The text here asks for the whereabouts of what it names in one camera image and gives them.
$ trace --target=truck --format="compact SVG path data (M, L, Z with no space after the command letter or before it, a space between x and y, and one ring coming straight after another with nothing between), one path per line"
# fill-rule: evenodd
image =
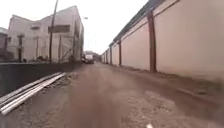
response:
M93 64L94 63L93 54L85 54L82 58L82 61L86 64Z

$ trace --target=dirt road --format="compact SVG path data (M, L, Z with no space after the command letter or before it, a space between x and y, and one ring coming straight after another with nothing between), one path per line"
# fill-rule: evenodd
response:
M96 63L67 74L5 122L7 128L221 128L220 113L220 106L150 75Z

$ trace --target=overcast sky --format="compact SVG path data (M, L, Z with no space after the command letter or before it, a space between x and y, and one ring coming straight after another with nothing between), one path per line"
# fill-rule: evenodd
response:
M53 13L55 0L0 0L0 27L12 14L39 20ZM77 5L85 28L85 50L102 53L148 0L59 0L58 9Z

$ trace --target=roof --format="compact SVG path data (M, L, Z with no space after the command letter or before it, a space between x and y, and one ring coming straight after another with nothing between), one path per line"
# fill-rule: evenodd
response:
M0 27L0 33L7 35L8 34L8 30L5 29L5 28Z
M60 12L63 12L63 11L66 11L66 10L68 10L68 9L72 9L72 8L76 8L77 9L77 6L71 6L71 7L68 7L68 8L65 8L65 9L63 9L63 10L60 10L60 11L58 11L58 12L56 12L56 13L60 13ZM27 19L27 18L24 18L24 17L21 17L21 16L18 16L18 15L12 15L12 17L14 17L14 18L18 18L18 19L20 19L20 20L24 20L24 21L29 21L29 22L36 22L36 23L39 23L40 21L42 21L42 20L44 20L44 19L46 19L46 18L49 18L49 17L51 17L53 14L51 14L51 15L49 15L49 16L46 16L46 17L44 17L44 18L42 18L42 19L40 19L40 20L36 20L36 21L33 21L33 20L30 20L30 19Z
M120 40L121 37L127 33L134 25L136 25L141 19L143 19L150 10L156 8L164 0L149 0L138 13L124 26L124 28L114 38L114 42Z

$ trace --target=building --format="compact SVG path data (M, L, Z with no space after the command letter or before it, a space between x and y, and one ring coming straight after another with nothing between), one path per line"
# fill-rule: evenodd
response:
M76 6L69 7L56 13L54 29L51 29L52 16L38 21L32 21L13 15L8 30L11 40L8 50L19 59L19 49L22 49L22 58L32 61L38 57L49 57L50 31L53 31L52 61L68 61L71 56L76 61L81 60L84 27ZM20 46L18 35L23 35Z
M7 29L0 27L0 49L5 48L7 36L8 36Z
M104 61L224 80L223 11L223 0L150 0L114 38Z

